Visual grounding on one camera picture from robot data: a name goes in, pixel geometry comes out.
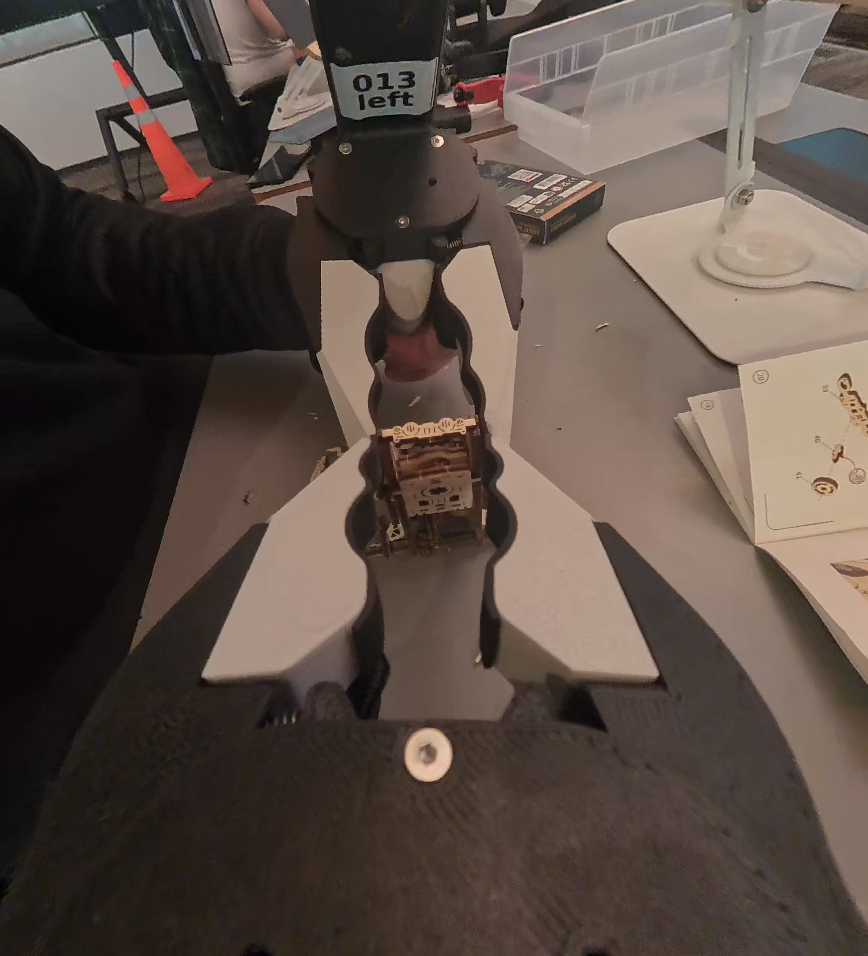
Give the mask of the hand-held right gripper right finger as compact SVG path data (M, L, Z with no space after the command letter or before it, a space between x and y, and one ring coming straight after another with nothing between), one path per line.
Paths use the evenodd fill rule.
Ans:
M491 452L484 667L512 683L654 684L658 667L593 518L503 441Z

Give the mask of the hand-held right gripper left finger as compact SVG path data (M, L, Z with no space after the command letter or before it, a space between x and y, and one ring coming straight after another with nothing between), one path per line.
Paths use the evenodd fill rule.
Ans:
M383 656L368 544L379 531L370 438L280 508L202 670L209 684L350 684Z

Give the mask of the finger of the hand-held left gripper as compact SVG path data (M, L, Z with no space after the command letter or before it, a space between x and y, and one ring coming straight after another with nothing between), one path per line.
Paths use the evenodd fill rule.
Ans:
M449 306L462 319L465 354L484 396L486 424L508 448L512 432L518 332L489 245L462 248L441 274Z
M383 303L378 278L351 260L320 266L318 362L347 448L376 434L384 381L369 347L369 324Z

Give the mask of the ornamented wooden bumper strip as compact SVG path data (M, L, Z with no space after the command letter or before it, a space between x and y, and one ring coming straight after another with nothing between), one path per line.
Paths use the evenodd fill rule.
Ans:
M430 442L449 436L464 436L468 432L479 431L477 417L446 416L434 422L407 422L389 428L381 428L376 436L396 444L404 442Z

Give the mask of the wooden model car chassis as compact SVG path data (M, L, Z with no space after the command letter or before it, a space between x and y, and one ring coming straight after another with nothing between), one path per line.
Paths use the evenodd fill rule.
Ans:
M378 531L367 556L431 555L468 541L485 543L485 438L477 418L479 431L464 436L402 444L376 437Z

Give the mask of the black model kit box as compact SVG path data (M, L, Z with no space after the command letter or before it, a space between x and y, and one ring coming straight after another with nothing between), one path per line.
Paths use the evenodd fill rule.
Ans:
M492 182L517 231L547 245L602 208L606 184L516 163L482 160L481 177Z

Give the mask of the person's left hand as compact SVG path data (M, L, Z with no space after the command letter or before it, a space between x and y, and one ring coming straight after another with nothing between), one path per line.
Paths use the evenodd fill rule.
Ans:
M455 355L456 349L443 345L430 323L411 332L390 327L386 331L383 374L394 382L426 380L449 365Z

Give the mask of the clear plastic organizer box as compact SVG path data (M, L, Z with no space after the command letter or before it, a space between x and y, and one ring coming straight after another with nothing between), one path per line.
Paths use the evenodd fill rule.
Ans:
M587 174L727 127L734 2L631 1L512 38L519 137Z

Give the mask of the orange traffic cone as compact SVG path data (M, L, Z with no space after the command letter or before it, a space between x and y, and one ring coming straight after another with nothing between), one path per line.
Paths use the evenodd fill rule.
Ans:
M199 176L184 158L136 81L130 78L126 67L117 59L113 59L113 68L123 87L128 105L138 122L138 131L164 178L166 189L160 196L161 201L168 204L199 198L213 184L213 178Z

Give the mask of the white instruction booklet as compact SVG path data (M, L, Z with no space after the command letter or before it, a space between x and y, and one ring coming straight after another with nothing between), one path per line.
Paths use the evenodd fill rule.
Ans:
M868 685L868 341L739 366L676 422Z

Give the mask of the red handled tool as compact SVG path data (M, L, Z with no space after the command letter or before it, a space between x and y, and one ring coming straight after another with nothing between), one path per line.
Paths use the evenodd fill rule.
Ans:
M503 104L506 76L504 74L485 78L464 79L455 83L452 90L453 101L459 105Z

